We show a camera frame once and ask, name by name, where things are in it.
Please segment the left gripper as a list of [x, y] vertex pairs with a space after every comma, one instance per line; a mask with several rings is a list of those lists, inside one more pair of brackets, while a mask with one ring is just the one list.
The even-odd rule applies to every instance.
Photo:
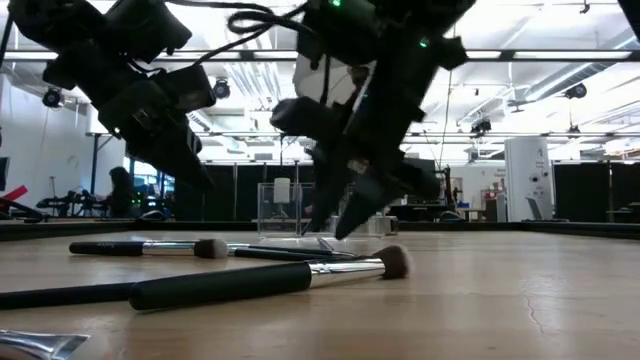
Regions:
[[82, 90], [98, 111], [99, 122], [126, 141], [129, 156], [194, 189], [211, 190], [214, 182], [198, 157], [202, 143], [189, 120], [180, 116], [159, 132], [148, 123], [153, 119], [147, 110], [150, 86], [160, 74], [119, 54], [64, 51], [47, 62], [43, 79], [67, 90]]

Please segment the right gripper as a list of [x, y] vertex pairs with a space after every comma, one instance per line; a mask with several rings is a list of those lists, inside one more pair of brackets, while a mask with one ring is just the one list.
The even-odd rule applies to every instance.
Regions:
[[349, 163], [354, 147], [341, 141], [325, 152], [316, 174], [311, 220], [306, 232], [319, 232], [355, 178], [353, 191], [339, 216], [334, 236], [343, 239], [395, 199], [412, 194], [424, 199], [439, 196], [434, 170], [399, 149], [413, 122], [425, 117], [421, 103], [443, 67], [452, 70], [468, 61], [459, 37], [403, 37], [388, 43], [379, 57], [364, 96], [352, 117], [356, 147], [368, 162], [353, 176]]

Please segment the clear acrylic brush organizer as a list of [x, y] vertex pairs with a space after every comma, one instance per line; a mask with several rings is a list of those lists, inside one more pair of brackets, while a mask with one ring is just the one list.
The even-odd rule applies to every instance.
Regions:
[[333, 234], [339, 217], [346, 209], [347, 200], [353, 194], [353, 186], [349, 185], [346, 188], [336, 210], [315, 232], [306, 230], [311, 221], [314, 190], [313, 183], [285, 183], [284, 178], [277, 178], [273, 183], [259, 183], [257, 215], [252, 220], [257, 225], [258, 233], [267, 235], [286, 233], [294, 236], [306, 233]]

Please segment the eyebrow comb makeup brush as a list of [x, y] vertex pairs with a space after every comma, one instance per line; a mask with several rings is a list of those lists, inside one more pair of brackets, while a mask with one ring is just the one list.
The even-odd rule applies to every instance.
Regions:
[[320, 260], [329, 258], [340, 259], [353, 259], [356, 258], [356, 254], [309, 254], [309, 253], [295, 253], [286, 251], [273, 251], [247, 248], [244, 245], [249, 244], [234, 244], [228, 246], [228, 254], [235, 257], [254, 258], [264, 260], [277, 260], [277, 261], [307, 261], [307, 260]]

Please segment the medium fluffy makeup brush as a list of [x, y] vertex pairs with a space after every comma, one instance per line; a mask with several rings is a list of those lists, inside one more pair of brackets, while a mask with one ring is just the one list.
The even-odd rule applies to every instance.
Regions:
[[195, 256], [222, 259], [228, 256], [228, 245], [217, 239], [195, 241], [113, 241], [73, 242], [69, 251], [76, 255], [100, 256]]

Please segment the large fluffy makeup brush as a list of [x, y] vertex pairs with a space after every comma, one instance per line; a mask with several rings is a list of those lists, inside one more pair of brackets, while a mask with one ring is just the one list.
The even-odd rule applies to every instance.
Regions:
[[139, 311], [195, 306], [306, 291], [366, 279], [396, 280], [411, 272], [411, 257], [399, 245], [372, 255], [328, 258], [230, 269], [141, 281], [129, 292]]

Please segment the thin pointed-tip makeup brush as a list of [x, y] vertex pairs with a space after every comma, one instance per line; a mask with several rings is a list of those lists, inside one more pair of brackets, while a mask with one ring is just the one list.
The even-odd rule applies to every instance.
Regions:
[[125, 301], [131, 287], [113, 283], [0, 293], [0, 310]]

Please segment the makeup brush printed handle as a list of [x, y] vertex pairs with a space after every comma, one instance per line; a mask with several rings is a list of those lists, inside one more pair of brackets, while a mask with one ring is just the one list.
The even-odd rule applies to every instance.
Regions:
[[89, 339], [81, 334], [0, 330], [0, 360], [70, 360]]

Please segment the black partition panel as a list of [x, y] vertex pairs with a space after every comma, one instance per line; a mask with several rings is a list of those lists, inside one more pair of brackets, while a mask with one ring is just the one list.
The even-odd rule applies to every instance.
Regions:
[[557, 219], [640, 224], [640, 163], [556, 164]]
[[257, 185], [263, 168], [251, 165], [207, 165], [214, 187], [208, 191], [177, 182], [173, 214], [181, 221], [251, 221], [257, 215]]

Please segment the black curved rod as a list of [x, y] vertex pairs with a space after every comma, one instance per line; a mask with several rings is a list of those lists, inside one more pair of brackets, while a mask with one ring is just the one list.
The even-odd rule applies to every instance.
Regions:
[[50, 216], [18, 202], [0, 198], [0, 220], [21, 220], [27, 224], [47, 222]]

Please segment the white printed kiosk column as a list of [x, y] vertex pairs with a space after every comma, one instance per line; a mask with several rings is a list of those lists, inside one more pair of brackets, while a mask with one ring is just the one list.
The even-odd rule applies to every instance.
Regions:
[[547, 139], [507, 139], [505, 162], [508, 220], [521, 222], [552, 219], [552, 170]]

